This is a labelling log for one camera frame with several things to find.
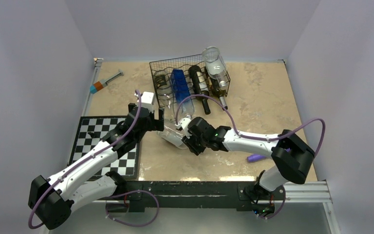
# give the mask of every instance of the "black and white checkered board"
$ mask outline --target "black and white checkered board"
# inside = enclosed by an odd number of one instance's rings
[[[115,128],[117,123],[125,120],[125,117],[126,116],[81,117],[68,165],[71,165],[94,148],[100,141],[100,138],[105,136],[108,131]],[[91,138],[88,133],[94,133],[94,138]],[[116,171],[124,178],[137,178],[138,156],[140,152],[139,145],[140,144],[137,144],[134,149],[122,156],[119,160],[102,168],[101,171],[97,172],[89,180],[99,179],[109,171]]]

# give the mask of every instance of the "gray wall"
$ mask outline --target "gray wall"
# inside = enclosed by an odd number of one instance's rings
[[[220,47],[226,60],[285,59],[319,0],[66,0],[95,57],[152,60]]]
[[[93,67],[63,0],[0,1],[0,233],[33,232],[30,183],[66,165]]]
[[[374,1],[322,0],[288,60],[303,120],[327,132],[315,168],[343,233],[374,233]],[[316,144],[318,126],[306,131]]]

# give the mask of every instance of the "black wire rack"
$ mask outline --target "black wire rack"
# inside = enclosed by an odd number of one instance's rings
[[[203,74],[205,74],[204,75],[204,78],[205,78],[204,82],[206,82],[206,85],[208,87],[210,95],[214,96],[211,93],[211,82],[209,80],[210,78],[208,76],[208,73],[207,73],[207,70],[206,70],[206,65],[205,65],[205,63],[202,59],[201,54],[187,56],[187,57],[181,57],[181,58],[176,58],[176,59],[173,58],[173,59],[153,61],[153,62],[150,62],[151,77],[152,77],[152,82],[153,82],[153,85],[154,85],[154,91],[155,91],[155,95],[157,97],[157,101],[158,101],[159,106],[162,107],[162,106],[164,106],[164,104],[161,102],[161,99],[163,98],[162,95],[157,92],[157,89],[159,89],[159,88],[157,88],[159,85],[156,84],[157,79],[155,79],[156,76],[157,76],[157,73],[159,73],[160,75],[165,75],[166,83],[171,83],[170,75],[171,75],[173,69],[183,70],[184,77],[186,78],[186,82],[187,82],[187,85],[188,85],[188,90],[190,91],[190,94],[194,94],[193,83],[192,83],[192,81],[191,81],[191,79],[188,75],[188,69],[193,65],[199,66],[200,69],[201,69],[201,72]],[[228,71],[226,71],[226,75],[224,76],[224,78],[225,78],[226,83],[227,83],[227,89],[225,91],[225,96],[227,96],[228,89],[230,87],[230,76],[228,74]],[[166,93],[166,98],[170,98],[172,103],[177,103],[177,101],[175,100],[174,91]]]

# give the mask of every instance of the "beige tabletop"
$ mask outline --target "beige tabletop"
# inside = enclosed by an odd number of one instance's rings
[[[125,75],[112,81],[93,95],[89,116],[127,115],[128,103],[136,102],[134,90],[153,92],[148,62],[103,62],[98,80],[107,79],[118,69]],[[226,98],[237,128],[260,134],[278,134],[283,129],[300,126],[300,117],[292,88],[282,62],[227,63],[231,85]],[[194,100],[194,116],[201,116],[217,128],[231,126],[227,114],[209,101],[210,115],[205,115]],[[305,140],[303,131],[298,135]],[[188,149],[180,150],[154,132],[147,132],[141,141],[138,180],[255,180],[262,171],[274,166],[270,159],[247,163],[248,153],[206,149],[199,156]],[[316,181],[312,167],[308,181]]]

